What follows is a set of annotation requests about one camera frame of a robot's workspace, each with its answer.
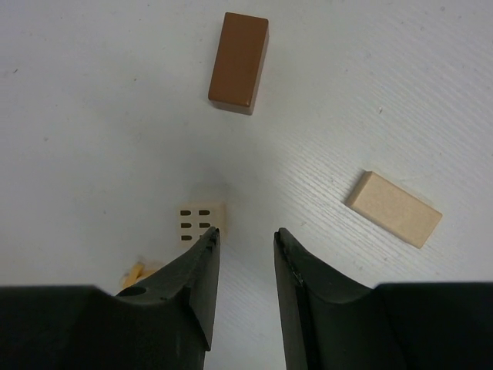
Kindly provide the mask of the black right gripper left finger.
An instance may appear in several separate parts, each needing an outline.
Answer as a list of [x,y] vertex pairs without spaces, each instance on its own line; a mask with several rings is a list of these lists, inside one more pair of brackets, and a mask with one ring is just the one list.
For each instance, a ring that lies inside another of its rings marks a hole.
[[184,254],[117,295],[135,297],[144,304],[176,302],[198,326],[208,352],[213,340],[219,270],[220,230],[209,227]]

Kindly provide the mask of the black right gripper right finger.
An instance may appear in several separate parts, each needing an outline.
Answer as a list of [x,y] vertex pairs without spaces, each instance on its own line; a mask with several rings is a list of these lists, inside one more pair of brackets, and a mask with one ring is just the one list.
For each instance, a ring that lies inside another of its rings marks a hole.
[[274,264],[288,369],[369,369],[380,358],[370,288],[310,253],[287,229]]

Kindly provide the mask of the beige cube with windows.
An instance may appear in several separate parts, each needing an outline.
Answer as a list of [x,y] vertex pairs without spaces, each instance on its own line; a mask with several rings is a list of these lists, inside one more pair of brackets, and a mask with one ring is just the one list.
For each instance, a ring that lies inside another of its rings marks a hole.
[[226,204],[222,201],[182,203],[178,212],[178,241],[183,248],[192,247],[211,227],[227,236]]

